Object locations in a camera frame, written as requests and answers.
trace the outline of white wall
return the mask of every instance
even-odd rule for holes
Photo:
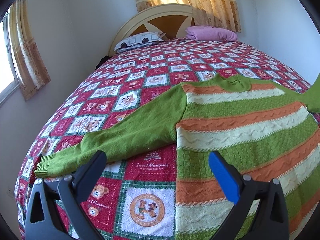
[[[259,49],[310,83],[320,71],[320,35],[299,0],[255,0]]]
[[[109,54],[120,27],[137,14],[135,0],[68,0],[77,41],[88,65]]]
[[[29,23],[52,81],[25,102],[16,90],[0,107],[0,212],[19,236],[14,189],[22,161],[43,125],[94,70],[84,64],[71,28],[66,0],[28,0]]]
[[[255,0],[236,0],[238,5],[241,33],[237,33],[239,41],[259,48],[257,7]]]

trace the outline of ribbed cuff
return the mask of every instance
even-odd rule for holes
[[[37,170],[35,170],[35,175],[37,178],[50,177],[48,168],[49,168],[49,165],[51,164],[51,160],[53,158],[54,158],[54,154],[41,157],[41,160],[37,165]]]

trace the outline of green sweater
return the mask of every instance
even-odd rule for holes
[[[240,75],[180,83],[113,127],[42,157],[35,173],[75,171],[97,150],[113,162],[177,142],[176,239],[209,239],[232,208],[208,165],[218,150],[254,179],[279,178],[294,234],[320,198],[320,132],[305,108],[320,112],[319,81],[304,94]]]

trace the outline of blue gripper pad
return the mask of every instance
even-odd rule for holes
[[[228,172],[227,167],[225,167],[225,165],[216,156],[215,152],[211,152],[209,155],[209,166],[222,188],[223,193],[226,195],[226,198],[234,204],[237,204],[240,198],[239,185]]]

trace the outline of arched headboard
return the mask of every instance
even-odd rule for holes
[[[114,55],[114,47],[124,38],[143,33],[161,30],[166,33],[164,39],[181,38],[185,29],[194,26],[192,7],[185,4],[161,4],[141,11],[127,21],[113,40],[109,56]]]

